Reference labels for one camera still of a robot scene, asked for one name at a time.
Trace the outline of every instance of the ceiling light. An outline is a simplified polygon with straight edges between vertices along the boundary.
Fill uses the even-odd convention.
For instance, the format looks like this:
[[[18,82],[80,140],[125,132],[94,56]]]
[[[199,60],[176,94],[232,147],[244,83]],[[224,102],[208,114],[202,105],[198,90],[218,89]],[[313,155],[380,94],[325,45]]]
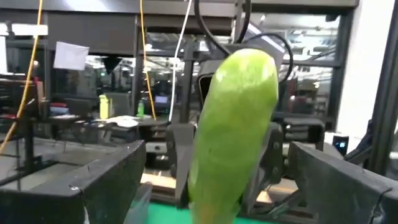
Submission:
[[[101,64],[94,64],[93,65],[93,68],[94,69],[99,69],[99,68],[104,68],[105,66],[104,65],[101,65]]]
[[[150,68],[150,67],[145,67],[144,68],[144,72],[149,72],[149,71],[151,71],[152,69]]]
[[[146,44],[145,50],[152,50],[152,44]]]

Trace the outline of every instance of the green cucumber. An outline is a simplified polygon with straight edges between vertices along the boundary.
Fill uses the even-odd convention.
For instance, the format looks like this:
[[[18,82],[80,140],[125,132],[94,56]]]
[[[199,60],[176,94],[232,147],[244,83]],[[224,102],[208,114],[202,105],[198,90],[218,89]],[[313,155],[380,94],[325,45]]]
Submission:
[[[267,53],[242,49],[217,69],[200,115],[188,177],[194,223],[233,222],[277,100],[277,70]]]

